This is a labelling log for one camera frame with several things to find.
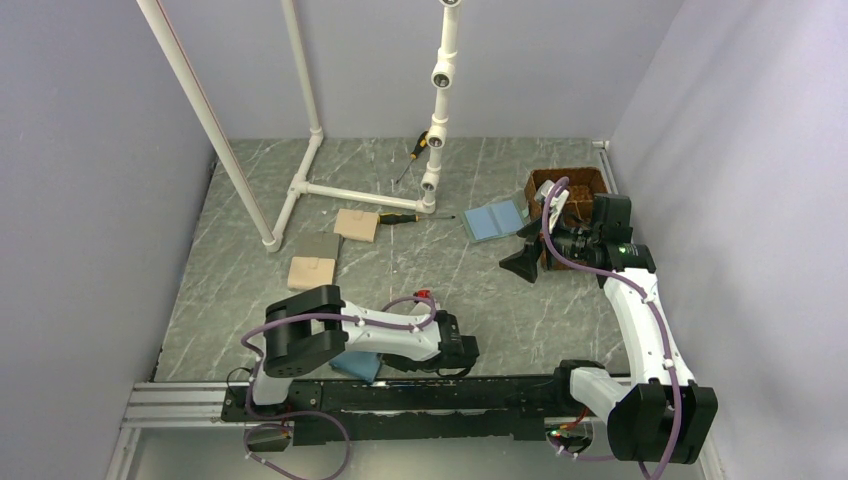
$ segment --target pvc pipe frame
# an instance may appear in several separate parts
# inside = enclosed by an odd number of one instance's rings
[[[282,246],[283,234],[294,211],[295,203],[301,195],[306,193],[414,210],[419,213],[433,213],[436,210],[435,190],[439,180],[439,171],[441,170],[441,147],[431,149],[430,158],[427,162],[427,170],[421,181],[421,186],[425,189],[423,200],[407,200],[354,190],[326,187],[309,183],[306,180],[306,176],[315,159],[315,153],[324,140],[324,132],[318,119],[318,109],[315,106],[315,98],[309,80],[309,70],[306,65],[306,55],[303,51],[303,41],[300,36],[294,0],[281,0],[286,19],[286,28],[300,79],[300,87],[303,92],[303,101],[306,104],[306,113],[309,117],[309,131],[311,136],[306,153],[303,155],[297,173],[292,178],[283,208],[280,210],[280,215],[277,217],[277,222],[272,230],[262,210],[259,208],[259,204],[256,202],[256,197],[247,182],[247,177],[245,177],[244,171],[241,169],[241,165],[239,165],[227,141],[227,137],[221,128],[221,123],[212,110],[209,99],[206,97],[203,87],[200,85],[200,81],[188,61],[188,56],[177,38],[177,34],[165,13],[165,8],[162,6],[161,1],[136,1],[144,17],[147,19],[147,23],[150,25],[150,29],[153,31],[156,40],[159,42],[162,52],[168,59],[171,69],[173,69],[174,74],[177,76],[180,86],[182,86],[183,91],[188,97],[189,103],[191,103],[198,120],[200,120],[203,130],[209,137],[215,153],[218,154],[221,164],[233,182],[239,198],[244,203],[245,208],[247,208],[250,218],[253,220],[254,225],[256,225],[256,229],[259,230],[262,244],[265,245],[265,248],[269,252],[276,252]],[[453,57],[456,54],[456,20],[458,10],[458,6],[445,7],[442,42],[439,49],[439,61],[446,61],[451,65],[453,65]],[[439,89],[436,93],[436,112],[432,119],[433,126],[444,127],[447,123],[447,103],[447,89]]]
[[[456,32],[457,24],[459,23],[459,3],[453,6],[445,6],[444,16],[442,17],[442,43],[439,47],[436,69],[433,71],[435,76],[436,71],[440,66],[448,66],[453,72],[456,65]],[[436,107],[433,112],[433,117],[430,123],[430,134],[439,131],[441,144],[434,147],[430,144],[430,158],[427,160],[427,168],[424,175],[421,177],[421,188],[424,190],[424,211],[432,213],[436,210],[436,188],[439,185],[439,177],[442,170],[442,149],[445,146],[447,137],[448,124],[448,100],[450,98],[450,87],[453,86],[453,78],[445,88],[436,87]]]

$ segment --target blue sponge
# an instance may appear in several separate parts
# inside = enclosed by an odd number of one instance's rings
[[[344,352],[330,360],[330,367],[373,383],[380,371],[380,359],[373,352]]]

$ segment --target white wall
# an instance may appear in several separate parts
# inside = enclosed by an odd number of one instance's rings
[[[846,26],[687,0],[612,139],[731,479],[848,476]]]
[[[464,0],[450,135],[609,138],[682,0]],[[231,138],[307,137],[279,0],[163,0]],[[325,131],[430,125],[438,0],[296,2]]]
[[[0,478],[104,477],[211,153],[135,2],[0,2]]]

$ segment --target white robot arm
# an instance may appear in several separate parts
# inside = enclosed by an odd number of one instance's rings
[[[665,322],[665,313],[657,293],[657,276],[644,269],[625,269],[624,272],[619,272],[619,275],[629,278],[645,291],[650,292],[649,295],[653,298]],[[616,279],[606,281],[604,294],[612,304],[624,337],[624,346],[630,361],[631,383],[658,382],[661,385],[671,385],[671,379],[663,361],[662,336],[653,313],[642,301],[642,297],[633,288]],[[668,335],[677,381],[680,385],[688,385],[689,382],[695,381],[695,377],[686,367],[671,333],[669,332]],[[616,404],[630,392],[629,387],[611,378],[606,370],[591,367],[575,369],[571,373],[570,388],[576,400],[589,407],[605,422]]]
[[[407,315],[371,310],[341,300],[339,287],[325,285],[266,309],[266,325],[296,315],[331,314],[340,319],[288,323],[262,337],[265,353],[253,392],[257,405],[283,403],[292,381],[344,351],[379,353],[384,364],[402,371],[468,370],[479,356],[477,340],[459,334],[456,317],[422,298]]]
[[[557,188],[565,183],[542,185],[542,218],[519,231],[525,238],[524,248],[501,260],[500,266],[535,282],[536,264],[547,248],[549,267],[552,257],[557,257],[572,268],[597,275],[624,337],[630,385],[622,385],[597,362],[567,360],[558,369],[567,396],[606,423],[617,459],[692,463],[718,401],[713,389],[695,383],[671,336],[651,253],[645,245],[631,243],[630,199],[596,194],[591,223],[577,219],[577,226],[568,226],[560,214],[560,199],[567,191]]]

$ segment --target black screwdriver handle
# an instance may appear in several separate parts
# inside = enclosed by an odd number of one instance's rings
[[[418,221],[418,215],[401,215],[400,213],[381,213],[380,225],[397,225]]]

